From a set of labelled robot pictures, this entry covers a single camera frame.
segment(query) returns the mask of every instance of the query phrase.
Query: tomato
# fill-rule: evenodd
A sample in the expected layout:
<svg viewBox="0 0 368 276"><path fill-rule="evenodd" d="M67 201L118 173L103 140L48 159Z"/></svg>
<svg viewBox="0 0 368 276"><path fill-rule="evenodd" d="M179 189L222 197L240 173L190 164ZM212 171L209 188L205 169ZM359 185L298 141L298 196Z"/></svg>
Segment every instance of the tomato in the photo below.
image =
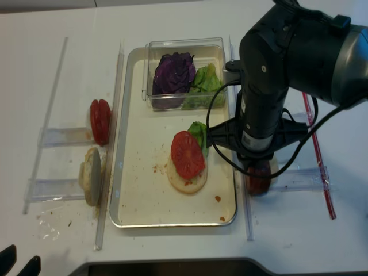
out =
<svg viewBox="0 0 368 276"><path fill-rule="evenodd" d="M103 99L99 102L95 99L90 106L90 120L93 138L101 146L109 142L110 119L109 104Z"/></svg>
<svg viewBox="0 0 368 276"><path fill-rule="evenodd" d="M192 179L205 168L202 149L188 131L179 132L174 136L171 158L183 179Z"/></svg>
<svg viewBox="0 0 368 276"><path fill-rule="evenodd" d="M249 167L248 172L255 175L270 175L270 162L266 160L259 161L254 166ZM271 179L247 177L246 184L247 191L250 195L259 196L268 192L271 185Z"/></svg>

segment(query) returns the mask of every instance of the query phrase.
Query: purple cabbage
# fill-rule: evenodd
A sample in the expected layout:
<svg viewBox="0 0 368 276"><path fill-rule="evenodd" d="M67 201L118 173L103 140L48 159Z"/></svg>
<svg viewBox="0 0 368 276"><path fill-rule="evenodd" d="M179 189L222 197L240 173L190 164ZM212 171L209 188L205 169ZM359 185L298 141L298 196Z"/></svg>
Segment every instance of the purple cabbage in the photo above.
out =
<svg viewBox="0 0 368 276"><path fill-rule="evenodd" d="M164 55L155 71L152 95L188 93L195 76L196 68L189 53ZM183 101L184 98L154 99L152 106L157 109L177 108Z"/></svg>

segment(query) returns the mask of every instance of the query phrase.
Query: bread slice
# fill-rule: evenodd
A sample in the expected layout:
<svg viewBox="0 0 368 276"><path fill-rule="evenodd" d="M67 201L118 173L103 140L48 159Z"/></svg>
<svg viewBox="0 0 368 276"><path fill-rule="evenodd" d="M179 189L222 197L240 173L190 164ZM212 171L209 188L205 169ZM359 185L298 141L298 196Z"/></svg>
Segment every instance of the bread slice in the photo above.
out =
<svg viewBox="0 0 368 276"><path fill-rule="evenodd" d="M101 192L101 160L97 148L90 148L80 164L78 183L88 205L96 206Z"/></svg>
<svg viewBox="0 0 368 276"><path fill-rule="evenodd" d="M174 162L171 158L171 154L169 154L166 169L168 180L178 191L181 191L182 193L194 194L201 190L204 184L206 184L208 174L208 164L206 159L204 170L191 180L183 179L178 174Z"/></svg>

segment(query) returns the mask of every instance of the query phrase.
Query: metal tray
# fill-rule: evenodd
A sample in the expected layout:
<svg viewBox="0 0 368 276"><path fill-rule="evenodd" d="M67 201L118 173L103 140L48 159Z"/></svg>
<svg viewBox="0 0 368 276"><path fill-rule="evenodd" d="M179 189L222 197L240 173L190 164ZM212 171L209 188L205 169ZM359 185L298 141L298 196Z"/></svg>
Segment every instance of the metal tray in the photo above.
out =
<svg viewBox="0 0 368 276"><path fill-rule="evenodd" d="M121 228L230 224L237 206L233 169L213 148L207 183L197 194L182 194L169 183L165 164L174 135L194 121L205 122L206 110L154 112L141 97L144 57L144 48L138 48L127 61L110 200L113 224ZM210 125L228 119L228 102L212 112ZM231 158L230 151L223 152Z"/></svg>

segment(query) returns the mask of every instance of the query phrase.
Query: white table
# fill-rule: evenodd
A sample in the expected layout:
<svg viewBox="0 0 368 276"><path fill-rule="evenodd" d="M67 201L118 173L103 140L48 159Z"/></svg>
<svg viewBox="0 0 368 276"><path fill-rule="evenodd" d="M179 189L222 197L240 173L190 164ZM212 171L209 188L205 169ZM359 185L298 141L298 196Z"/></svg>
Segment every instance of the white table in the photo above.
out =
<svg viewBox="0 0 368 276"><path fill-rule="evenodd" d="M301 4L368 25L364 0ZM9 275L16 275L34 255L41 256L41 275L54 276L67 275L86 263L208 258L251 258L275 273L368 270L366 104L337 115L318 133L333 185L338 217L334 221L321 193L279 194L272 209L263 198L253 200L258 223L252 242L246 241L240 202L236 220L219 228L123 230L107 217L103 249L94 251L96 220L84 202L32 204L28 215L21 214L65 36L75 43L99 38L105 50L99 66L106 74L98 83L110 91L121 39L125 63L131 50L149 41L220 36L226 43L230 36L239 45L272 5L256 0L193 2L0 15L0 250L13 243L18 248L18 261ZM76 57L75 70L84 70L78 61ZM331 109L321 103L320 118Z"/></svg>

